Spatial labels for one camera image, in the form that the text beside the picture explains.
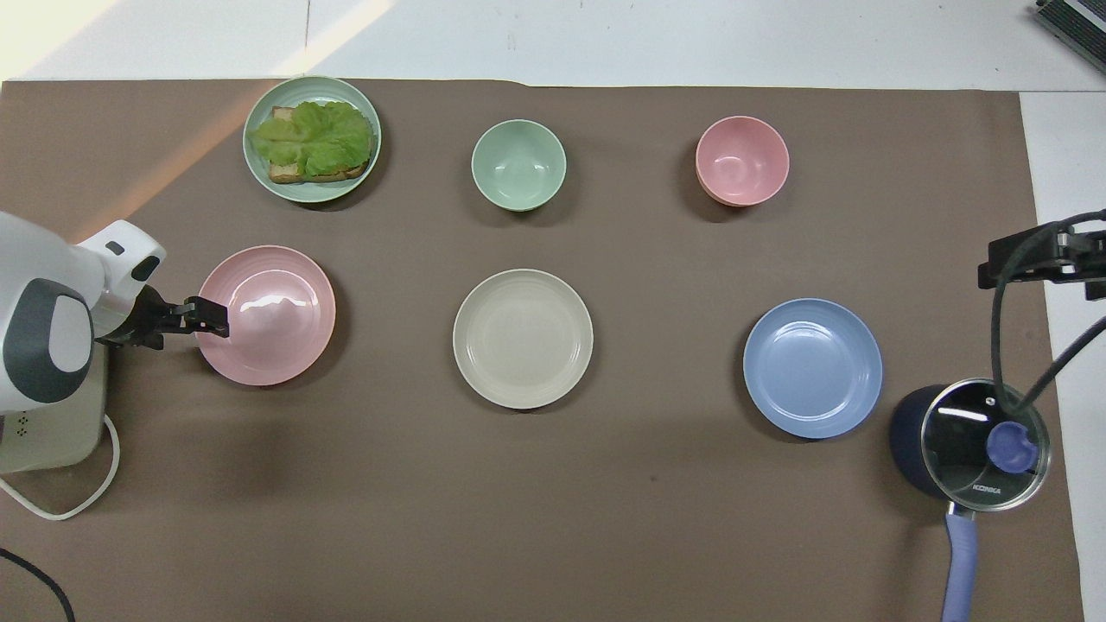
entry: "white table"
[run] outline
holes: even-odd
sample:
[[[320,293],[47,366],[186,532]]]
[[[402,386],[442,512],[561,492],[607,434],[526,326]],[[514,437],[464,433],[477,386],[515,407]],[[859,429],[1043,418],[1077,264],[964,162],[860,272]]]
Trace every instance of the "white table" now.
[[[1041,221],[1106,207],[1106,75],[1032,2],[957,0],[86,0],[21,3],[0,79],[500,79],[1019,91]],[[1106,310],[1046,288],[1054,354]],[[1057,384],[1086,619],[1106,621],[1106,341]]]

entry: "pink bowl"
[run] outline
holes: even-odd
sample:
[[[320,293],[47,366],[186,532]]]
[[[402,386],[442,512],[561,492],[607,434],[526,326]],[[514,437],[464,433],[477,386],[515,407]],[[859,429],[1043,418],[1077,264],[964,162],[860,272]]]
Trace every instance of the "pink bowl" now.
[[[787,145],[771,125],[751,116],[728,116],[702,133],[695,152],[699,184],[714,200],[747,206],[783,187],[791,168]]]
[[[291,380],[319,359],[334,331],[334,290],[317,263],[282,246],[259,246],[222,261],[200,296],[227,307],[230,336],[196,333],[220,374],[264,386]]]

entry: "saucepan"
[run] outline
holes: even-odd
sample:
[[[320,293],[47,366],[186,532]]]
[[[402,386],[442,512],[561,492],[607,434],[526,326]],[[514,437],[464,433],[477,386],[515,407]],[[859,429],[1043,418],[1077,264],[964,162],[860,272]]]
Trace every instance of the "saucepan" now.
[[[975,512],[1019,506],[1048,469],[1048,433],[1026,405],[1013,414],[995,398],[995,384],[972,379],[931,385],[895,410],[895,463],[919,490],[948,501],[945,523],[952,549],[941,622],[968,622],[975,581]],[[1009,386],[1008,395],[1021,401]]]

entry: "black cable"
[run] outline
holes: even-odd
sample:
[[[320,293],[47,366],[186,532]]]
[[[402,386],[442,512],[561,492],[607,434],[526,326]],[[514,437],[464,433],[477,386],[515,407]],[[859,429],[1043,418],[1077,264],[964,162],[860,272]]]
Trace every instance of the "black cable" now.
[[[1016,406],[1011,407],[1010,405],[1010,393],[1006,391],[1006,385],[1002,381],[1002,351],[1000,342],[1000,333],[1002,330],[1002,298],[1006,291],[1006,284],[1010,279],[1013,278],[1014,272],[1018,270],[1018,266],[1021,265],[1022,260],[1029,253],[1030,249],[1034,248],[1037,243],[1043,241],[1045,238],[1058,235],[1061,231],[1066,230],[1068,227],[1078,225],[1081,222],[1088,222],[1091,220],[1106,220],[1106,209],[1100,211],[1088,211],[1086,214],[1079,214],[1063,220],[1057,220],[1055,222],[1050,222],[1037,230],[1032,236],[1022,240],[1021,243],[1014,248],[1013,252],[1006,259],[1003,265],[1002,270],[999,272],[999,278],[995,280],[994,284],[994,300],[991,304],[991,371],[994,375],[994,386],[995,396],[999,398],[999,406],[1003,412],[1013,416],[1015,413],[1021,412],[1026,406],[1031,405],[1044,391],[1048,383],[1052,382],[1056,374],[1075,357],[1092,340],[1098,336],[1104,330],[1106,330],[1106,318],[1103,318],[1095,322],[1089,329],[1083,332],[1066,350],[1055,360],[1052,365],[1045,371],[1041,377],[1033,383],[1032,388],[1029,393],[1018,403]]]
[[[65,597],[65,592],[62,591],[62,587],[59,585],[56,581],[54,581],[53,579],[51,579],[49,574],[46,574],[45,572],[39,570],[39,568],[36,566],[34,566],[33,563],[27,561],[25,559],[19,557],[18,554],[15,554],[15,553],[13,553],[13,552],[11,552],[8,549],[4,549],[2,547],[0,547],[0,557],[7,559],[9,561],[11,561],[15,566],[18,566],[18,567],[22,568],[23,570],[27,570],[28,572],[30,572],[31,574],[34,574],[34,577],[39,581],[42,581],[43,583],[45,583],[46,587],[50,588],[54,592],[54,595],[58,597],[58,600],[61,601],[62,609],[65,610],[65,620],[67,620],[69,622],[74,622],[76,620],[76,618],[73,616],[73,608],[69,603],[69,598]]]

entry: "brown tablecloth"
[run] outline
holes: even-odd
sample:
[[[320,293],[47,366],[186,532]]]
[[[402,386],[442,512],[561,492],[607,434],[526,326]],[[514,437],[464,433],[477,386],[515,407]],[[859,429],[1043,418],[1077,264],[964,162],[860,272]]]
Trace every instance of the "brown tablecloth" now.
[[[895,404],[988,375],[987,242],[1034,210],[1018,97],[982,92],[531,89],[354,81],[383,159],[321,209],[251,176],[241,124],[273,81],[12,82],[0,92],[2,209],[76,241],[128,218],[169,252],[152,279],[194,294],[225,257],[296,248],[326,270],[338,323],[280,386],[216,374],[192,338],[113,355],[118,477],[50,523],[0,496],[0,546],[70,594],[79,620],[936,620],[941,502],[891,462]],[[783,190],[730,209],[698,187],[699,134],[769,121]],[[480,134],[512,117],[563,141],[561,193],[528,215],[476,189]],[[532,267],[595,323],[584,380],[515,413],[452,360],[457,309],[483,278]],[[740,354],[799,297],[870,326],[885,383],[872,416],[807,443],[753,407]],[[1050,361],[1037,284],[1008,299],[1010,381]],[[977,620],[1081,620],[1055,395],[1053,470],[1016,509],[981,515]],[[62,507],[102,477],[9,478]],[[60,620],[0,564],[0,618]]]

